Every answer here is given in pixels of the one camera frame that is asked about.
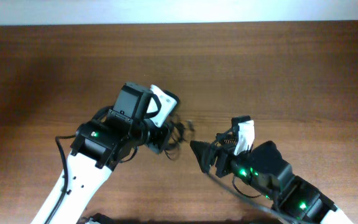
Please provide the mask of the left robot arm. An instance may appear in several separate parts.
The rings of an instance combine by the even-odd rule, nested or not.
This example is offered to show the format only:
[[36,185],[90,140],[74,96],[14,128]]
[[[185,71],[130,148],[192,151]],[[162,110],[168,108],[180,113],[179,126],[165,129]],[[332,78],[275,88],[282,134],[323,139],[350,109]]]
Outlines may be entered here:
[[140,146],[156,154],[169,150],[169,116],[179,102],[155,85],[125,83],[113,105],[78,127],[69,155],[57,145],[63,170],[33,223],[76,223],[116,166],[130,161]]

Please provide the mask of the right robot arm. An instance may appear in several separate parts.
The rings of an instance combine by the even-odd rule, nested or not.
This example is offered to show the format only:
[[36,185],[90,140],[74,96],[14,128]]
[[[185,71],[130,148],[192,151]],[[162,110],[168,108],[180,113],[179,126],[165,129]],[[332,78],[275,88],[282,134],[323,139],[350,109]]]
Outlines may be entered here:
[[293,173],[273,141],[257,147],[254,120],[231,119],[231,127],[213,142],[192,140],[190,147],[202,173],[215,182],[229,174],[272,201],[257,208],[287,223],[350,223],[351,220],[317,187]]

